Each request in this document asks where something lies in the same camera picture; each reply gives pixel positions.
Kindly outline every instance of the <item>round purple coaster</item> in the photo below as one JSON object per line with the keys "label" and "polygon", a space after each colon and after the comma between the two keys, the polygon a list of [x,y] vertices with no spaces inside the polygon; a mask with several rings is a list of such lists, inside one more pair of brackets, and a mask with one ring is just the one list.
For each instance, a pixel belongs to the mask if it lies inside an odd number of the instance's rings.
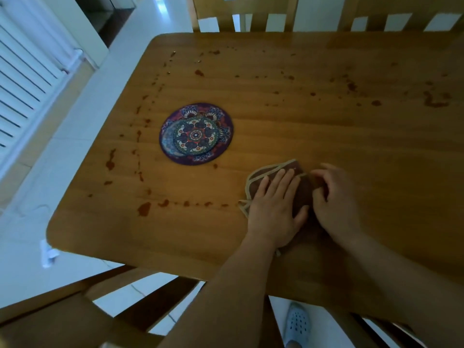
{"label": "round purple coaster", "polygon": [[[180,124],[180,121],[187,121],[193,117],[206,117],[207,121],[214,122],[218,128],[219,137],[209,151],[198,155],[187,155],[180,152],[176,147],[176,142],[179,143],[180,135],[189,134],[189,132],[180,132],[178,129],[184,126]],[[159,132],[159,145],[172,161],[181,165],[194,166],[210,162],[220,156],[229,146],[232,136],[233,124],[227,112],[216,105],[198,102],[180,108],[165,120]]]}

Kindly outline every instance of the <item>spill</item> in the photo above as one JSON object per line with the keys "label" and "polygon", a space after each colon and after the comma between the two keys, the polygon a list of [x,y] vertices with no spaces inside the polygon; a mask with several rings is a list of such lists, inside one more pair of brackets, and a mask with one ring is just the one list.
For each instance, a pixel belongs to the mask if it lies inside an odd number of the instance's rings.
{"label": "spill", "polygon": [[139,208],[137,209],[137,211],[139,212],[139,216],[144,216],[144,217],[148,216],[148,213],[150,212],[150,206],[151,206],[151,203],[149,201],[147,201],[145,204],[140,205]]}
{"label": "spill", "polygon": [[429,91],[424,91],[426,99],[424,100],[424,105],[433,107],[435,109],[448,106],[449,102],[433,102],[433,96]]}
{"label": "spill", "polygon": [[169,200],[165,199],[162,204],[158,203],[159,207],[166,207],[169,205]]}
{"label": "spill", "polygon": [[354,91],[354,92],[357,91],[356,89],[358,86],[355,84],[355,82],[351,81],[347,84],[347,86],[348,86],[348,89],[350,89],[351,91]]}
{"label": "spill", "polygon": [[108,168],[108,171],[111,171],[113,168],[115,168],[115,163],[113,162],[115,151],[116,149],[113,149],[109,152],[109,160],[106,162],[106,167]]}

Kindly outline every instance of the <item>foot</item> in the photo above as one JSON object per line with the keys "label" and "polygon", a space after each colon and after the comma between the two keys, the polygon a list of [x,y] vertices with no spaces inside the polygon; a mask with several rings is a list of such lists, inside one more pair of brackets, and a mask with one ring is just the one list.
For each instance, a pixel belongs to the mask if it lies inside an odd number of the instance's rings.
{"label": "foot", "polygon": [[287,313],[283,344],[287,348],[306,348],[309,337],[310,318],[308,313],[300,304],[292,302]]}

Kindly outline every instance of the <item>table top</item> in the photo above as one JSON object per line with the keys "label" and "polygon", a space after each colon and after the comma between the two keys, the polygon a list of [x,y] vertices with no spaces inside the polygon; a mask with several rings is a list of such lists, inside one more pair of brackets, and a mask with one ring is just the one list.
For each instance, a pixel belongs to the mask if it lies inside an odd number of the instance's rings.
{"label": "table top", "polygon": [[[239,246],[248,174],[296,158],[348,170],[367,233],[464,283],[464,63],[453,33],[179,33],[153,39],[47,229],[64,251],[210,280]],[[210,102],[234,137],[169,160],[166,117]],[[328,237],[274,259],[270,295],[403,321]]]}

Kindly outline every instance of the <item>mandala coaster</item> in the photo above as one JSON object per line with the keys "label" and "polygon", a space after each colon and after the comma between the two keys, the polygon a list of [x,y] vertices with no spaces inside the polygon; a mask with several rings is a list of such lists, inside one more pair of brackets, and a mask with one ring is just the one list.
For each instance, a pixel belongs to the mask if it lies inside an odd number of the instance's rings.
{"label": "mandala coaster", "polygon": [[220,156],[232,136],[229,115],[215,105],[199,102],[182,107],[165,120],[159,145],[178,164],[200,165]]}

